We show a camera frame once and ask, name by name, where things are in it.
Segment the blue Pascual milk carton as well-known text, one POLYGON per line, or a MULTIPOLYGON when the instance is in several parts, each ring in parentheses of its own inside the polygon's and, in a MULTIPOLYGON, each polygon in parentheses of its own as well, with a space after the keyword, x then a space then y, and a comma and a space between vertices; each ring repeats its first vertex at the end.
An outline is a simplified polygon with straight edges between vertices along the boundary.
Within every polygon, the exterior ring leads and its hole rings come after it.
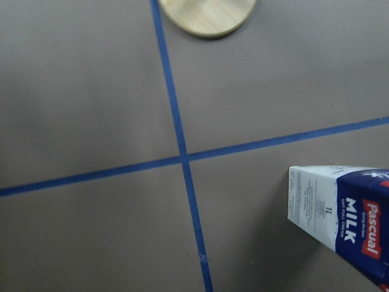
POLYGON ((388 170, 289 168, 287 218, 388 291, 388 170))

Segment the wooden mug tree stand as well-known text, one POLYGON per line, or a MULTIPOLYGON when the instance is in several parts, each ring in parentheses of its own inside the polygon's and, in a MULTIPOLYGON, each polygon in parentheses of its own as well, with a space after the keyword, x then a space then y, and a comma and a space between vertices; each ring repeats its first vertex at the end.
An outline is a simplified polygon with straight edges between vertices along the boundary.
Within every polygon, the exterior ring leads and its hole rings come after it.
POLYGON ((201 38, 224 37, 240 28, 256 0, 161 0, 167 18, 184 32, 201 38))

